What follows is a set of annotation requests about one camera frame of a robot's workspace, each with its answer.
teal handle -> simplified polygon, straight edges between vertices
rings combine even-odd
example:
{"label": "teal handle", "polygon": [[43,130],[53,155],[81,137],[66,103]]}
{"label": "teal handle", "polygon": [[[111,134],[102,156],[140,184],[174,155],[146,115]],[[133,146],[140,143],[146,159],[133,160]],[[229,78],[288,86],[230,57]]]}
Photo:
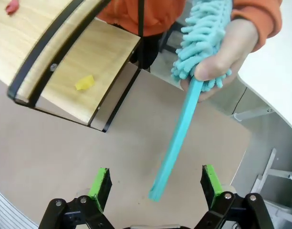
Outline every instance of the teal handle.
{"label": "teal handle", "polygon": [[154,184],[149,192],[149,198],[159,201],[167,185],[169,175],[181,150],[185,136],[189,129],[195,108],[197,106],[203,82],[192,78],[188,92],[181,110],[181,115],[175,127],[168,151],[163,160],[162,166],[155,178]]}

person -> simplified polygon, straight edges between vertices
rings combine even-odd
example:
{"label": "person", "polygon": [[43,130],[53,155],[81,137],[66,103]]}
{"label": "person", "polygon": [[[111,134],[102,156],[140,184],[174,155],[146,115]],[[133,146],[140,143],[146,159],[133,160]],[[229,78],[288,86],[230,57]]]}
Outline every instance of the person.
{"label": "person", "polygon": [[[144,6],[144,54],[143,68],[148,69],[159,52],[159,40],[163,33],[182,14],[185,0],[145,0]],[[260,49],[267,38],[276,35],[282,26],[280,5],[282,0],[233,0],[232,21],[226,27],[221,48],[214,56],[200,62],[194,76],[206,81],[224,75],[228,69],[232,75],[223,81],[224,87],[237,76],[249,53]],[[111,0],[98,18],[138,34],[138,0]],[[134,53],[131,62],[137,61]],[[182,80],[187,91],[189,80]],[[220,88],[214,87],[200,95],[199,102],[209,98]]]}

green tape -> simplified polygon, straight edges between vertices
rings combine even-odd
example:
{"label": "green tape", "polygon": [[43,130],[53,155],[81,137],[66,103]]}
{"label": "green tape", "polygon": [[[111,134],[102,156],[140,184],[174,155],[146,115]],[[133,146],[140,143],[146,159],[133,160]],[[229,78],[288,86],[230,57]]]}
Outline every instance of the green tape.
{"label": "green tape", "polygon": [[214,198],[213,198],[213,202],[212,202],[212,205],[213,205],[216,197],[219,196],[223,192],[223,188],[222,188],[222,185],[219,181],[219,178],[218,178],[216,172],[214,171],[213,166],[206,165],[205,170],[206,170],[206,173],[211,181],[211,185],[212,185],[212,188],[214,191]]}
{"label": "green tape", "polygon": [[88,193],[88,196],[95,200],[96,201],[96,205],[99,209],[99,211],[102,213],[103,212],[103,209],[102,209],[102,206],[99,202],[99,199],[98,199],[98,194],[99,194],[99,191],[101,189],[101,186],[102,186],[102,182],[103,182],[103,179],[107,173],[108,169],[107,168],[100,168],[98,173],[97,173],[97,176],[95,178],[95,181],[93,182],[93,185]]}

black pants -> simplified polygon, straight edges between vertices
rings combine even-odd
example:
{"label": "black pants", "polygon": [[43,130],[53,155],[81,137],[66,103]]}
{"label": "black pants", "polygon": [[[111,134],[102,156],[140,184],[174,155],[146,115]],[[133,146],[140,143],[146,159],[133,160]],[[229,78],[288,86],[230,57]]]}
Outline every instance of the black pants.
{"label": "black pants", "polygon": [[[114,26],[124,30],[124,28],[121,27],[120,25],[114,25]],[[163,36],[163,33],[152,35],[149,37],[144,37],[144,48],[143,48],[143,58],[142,58],[143,69],[148,69],[155,61],[155,58],[159,54],[159,41],[162,36]],[[135,63],[138,61],[138,50],[139,50],[139,47],[137,47],[136,51],[131,56],[130,58],[131,63]]]}

white striped object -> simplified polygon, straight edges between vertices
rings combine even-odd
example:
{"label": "white striped object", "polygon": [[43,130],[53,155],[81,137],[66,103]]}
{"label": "white striped object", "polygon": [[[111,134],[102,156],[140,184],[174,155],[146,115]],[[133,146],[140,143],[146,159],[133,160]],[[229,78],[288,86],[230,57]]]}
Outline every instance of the white striped object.
{"label": "white striped object", "polygon": [[0,229],[37,229],[38,226],[17,210],[0,193]]}

